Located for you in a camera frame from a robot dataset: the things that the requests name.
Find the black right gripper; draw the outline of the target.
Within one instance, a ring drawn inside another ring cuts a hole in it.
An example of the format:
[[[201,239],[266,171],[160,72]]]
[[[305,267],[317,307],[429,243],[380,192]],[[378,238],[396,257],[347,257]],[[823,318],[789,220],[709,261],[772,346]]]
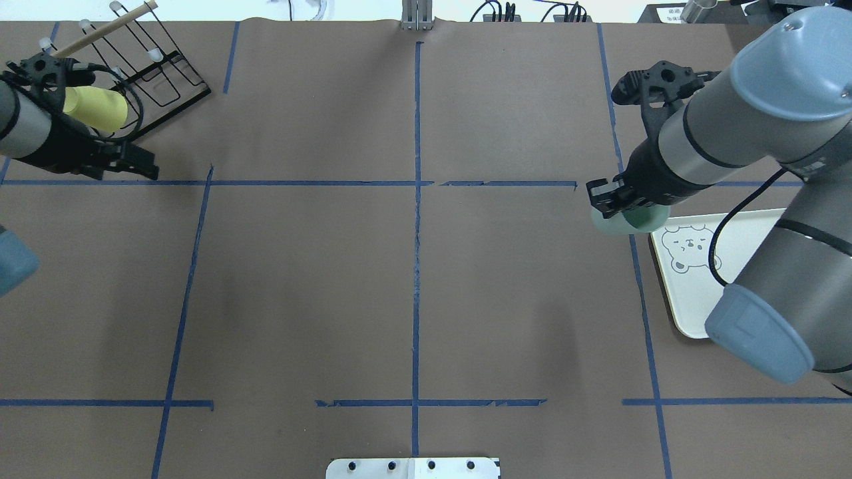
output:
[[[648,204],[673,206],[699,193],[700,186],[673,173],[664,163],[658,146],[643,140],[629,157],[624,172],[585,183],[592,208],[604,219]]]

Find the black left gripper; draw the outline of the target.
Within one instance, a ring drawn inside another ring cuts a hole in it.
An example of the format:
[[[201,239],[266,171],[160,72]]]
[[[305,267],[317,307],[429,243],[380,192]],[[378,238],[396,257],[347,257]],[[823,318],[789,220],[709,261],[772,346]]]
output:
[[[104,172],[130,172],[158,181],[155,155],[135,144],[100,142],[68,130],[52,130],[40,147],[40,168],[100,180]]]

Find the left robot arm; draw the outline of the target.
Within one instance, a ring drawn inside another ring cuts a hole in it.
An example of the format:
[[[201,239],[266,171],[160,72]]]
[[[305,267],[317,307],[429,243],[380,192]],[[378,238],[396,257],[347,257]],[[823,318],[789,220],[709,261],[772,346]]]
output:
[[[101,138],[92,126],[34,99],[10,74],[2,77],[2,155],[46,172],[95,181],[106,172],[154,181],[160,172],[152,152],[131,140]]]

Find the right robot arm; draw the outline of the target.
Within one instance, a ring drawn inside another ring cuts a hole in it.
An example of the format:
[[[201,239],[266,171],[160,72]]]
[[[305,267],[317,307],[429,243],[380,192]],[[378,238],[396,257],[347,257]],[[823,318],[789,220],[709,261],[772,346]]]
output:
[[[703,328],[780,384],[813,375],[850,395],[850,8],[788,13],[720,71],[662,60],[624,73],[611,101],[638,107],[644,138],[614,177],[585,185],[596,221],[659,230],[676,204],[763,164],[728,226],[794,179],[739,272],[724,272],[721,234],[706,240],[720,293]]]

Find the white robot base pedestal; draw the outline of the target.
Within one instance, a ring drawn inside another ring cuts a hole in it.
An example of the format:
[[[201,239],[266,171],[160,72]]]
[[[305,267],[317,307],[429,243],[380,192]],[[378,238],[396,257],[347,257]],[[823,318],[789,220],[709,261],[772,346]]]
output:
[[[325,478],[501,478],[498,458],[338,458]]]

